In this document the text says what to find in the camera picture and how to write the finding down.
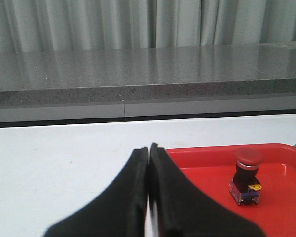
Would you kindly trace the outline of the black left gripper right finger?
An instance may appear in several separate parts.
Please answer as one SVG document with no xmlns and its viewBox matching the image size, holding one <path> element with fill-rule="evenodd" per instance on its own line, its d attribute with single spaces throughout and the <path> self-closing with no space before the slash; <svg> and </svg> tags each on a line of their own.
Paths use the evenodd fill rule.
<svg viewBox="0 0 296 237">
<path fill-rule="evenodd" d="M 150 148 L 148 172 L 155 236 L 264 236 L 257 224 L 224 208 L 200 191 L 174 164 L 166 150 L 156 143 Z"/>
</svg>

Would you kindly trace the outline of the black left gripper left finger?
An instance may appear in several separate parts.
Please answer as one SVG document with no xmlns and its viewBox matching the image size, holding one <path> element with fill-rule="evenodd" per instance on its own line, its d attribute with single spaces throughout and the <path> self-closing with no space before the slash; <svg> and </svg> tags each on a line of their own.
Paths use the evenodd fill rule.
<svg viewBox="0 0 296 237">
<path fill-rule="evenodd" d="M 110 185 L 85 207 L 52 225 L 46 237 L 143 237 L 148 149 L 134 149 Z"/>
</svg>

